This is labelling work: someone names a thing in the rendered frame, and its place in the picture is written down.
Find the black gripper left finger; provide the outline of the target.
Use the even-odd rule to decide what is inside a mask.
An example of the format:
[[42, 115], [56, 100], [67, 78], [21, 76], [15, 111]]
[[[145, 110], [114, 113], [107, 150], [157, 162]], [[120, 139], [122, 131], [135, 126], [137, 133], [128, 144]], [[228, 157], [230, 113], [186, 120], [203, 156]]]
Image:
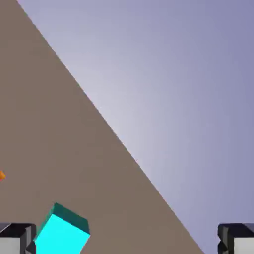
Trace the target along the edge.
[[36, 225], [0, 223], [0, 254], [36, 254]]

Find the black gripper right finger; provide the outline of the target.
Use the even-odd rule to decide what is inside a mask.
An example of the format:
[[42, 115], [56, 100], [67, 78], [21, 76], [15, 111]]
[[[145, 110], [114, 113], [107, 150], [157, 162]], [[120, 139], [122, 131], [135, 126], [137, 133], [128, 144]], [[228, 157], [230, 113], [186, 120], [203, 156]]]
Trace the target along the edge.
[[254, 223], [221, 223], [218, 254], [254, 254]]

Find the small cyan cube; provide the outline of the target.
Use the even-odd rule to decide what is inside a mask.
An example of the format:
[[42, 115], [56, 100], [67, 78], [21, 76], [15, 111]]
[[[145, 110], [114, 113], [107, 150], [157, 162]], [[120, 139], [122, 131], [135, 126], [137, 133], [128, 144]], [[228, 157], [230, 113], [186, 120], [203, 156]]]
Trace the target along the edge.
[[87, 219], [55, 203], [35, 237], [36, 254], [80, 254], [90, 236]]

